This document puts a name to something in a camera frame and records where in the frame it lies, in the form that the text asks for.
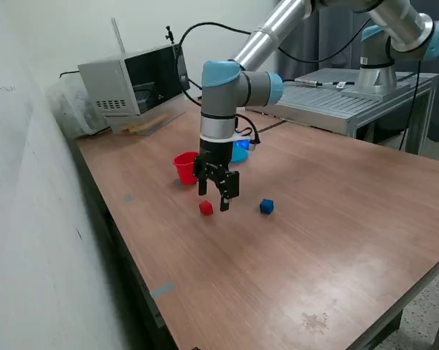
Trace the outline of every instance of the blue tape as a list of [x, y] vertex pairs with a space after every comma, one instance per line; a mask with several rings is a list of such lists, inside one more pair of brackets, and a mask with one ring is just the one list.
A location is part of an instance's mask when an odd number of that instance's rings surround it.
[[153, 299], [156, 299], [159, 296], [163, 295], [164, 293], [167, 293], [173, 289], [174, 289], [174, 283], [169, 281], [169, 282], [166, 282], [161, 287], [158, 287], [157, 289], [152, 290], [149, 294], [152, 296]]

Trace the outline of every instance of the metal table frame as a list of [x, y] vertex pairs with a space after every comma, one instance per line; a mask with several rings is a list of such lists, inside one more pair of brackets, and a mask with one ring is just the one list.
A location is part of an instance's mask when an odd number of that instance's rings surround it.
[[[320, 69], [301, 78], [320, 82], [352, 81], [357, 75], [358, 70], [355, 69]], [[409, 75], [411, 74], [406, 72], [397, 73], [399, 80]], [[439, 74], [421, 73], [416, 104], [409, 124], [406, 152], [422, 154], [438, 80]], [[342, 96], [341, 90], [333, 87], [301, 87], [289, 82], [285, 86], [283, 98], [277, 105], [247, 109], [355, 138], [357, 129], [412, 101], [416, 76], [403, 82], [411, 84], [409, 90], [388, 101], [351, 98]]]

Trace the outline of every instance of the metal rod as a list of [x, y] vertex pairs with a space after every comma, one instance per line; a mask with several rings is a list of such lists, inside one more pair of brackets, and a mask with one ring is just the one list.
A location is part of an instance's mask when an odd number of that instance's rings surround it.
[[257, 70], [284, 38], [311, 13], [310, 0], [281, 0], [268, 19], [249, 36], [233, 60], [247, 71]]
[[120, 37], [119, 27], [117, 26], [116, 19], [114, 17], [111, 18], [111, 22], [114, 29], [114, 34], [116, 34], [117, 42], [119, 42], [120, 52], [125, 53], [123, 39]]

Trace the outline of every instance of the blue cube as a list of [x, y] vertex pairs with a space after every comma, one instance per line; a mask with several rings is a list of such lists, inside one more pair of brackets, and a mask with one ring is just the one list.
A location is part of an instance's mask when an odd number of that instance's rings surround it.
[[273, 209], [275, 206], [271, 199], [264, 199], [262, 203], [260, 203], [260, 213], [270, 215], [273, 213]]

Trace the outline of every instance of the robotic arm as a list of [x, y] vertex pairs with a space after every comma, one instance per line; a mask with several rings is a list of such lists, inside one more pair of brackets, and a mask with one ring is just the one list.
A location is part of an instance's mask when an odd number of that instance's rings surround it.
[[[206, 194], [207, 179], [216, 184], [221, 211], [228, 210], [230, 200], [239, 196], [239, 172], [228, 168], [233, 142], [251, 139], [252, 148], [260, 143], [257, 135], [235, 132], [236, 108], [276, 104], [284, 89], [277, 74], [255, 70], [314, 10], [337, 5], [367, 12], [377, 24], [362, 35], [361, 71], [367, 70], [370, 79], [360, 78], [356, 88], [380, 84], [381, 69], [392, 66], [394, 58], [420, 61], [439, 55], [439, 21], [419, 14], [410, 0], [282, 0], [232, 60], [208, 61], [203, 66], [200, 155], [194, 173], [199, 195]], [[380, 43], [384, 45], [382, 54], [377, 48]]]

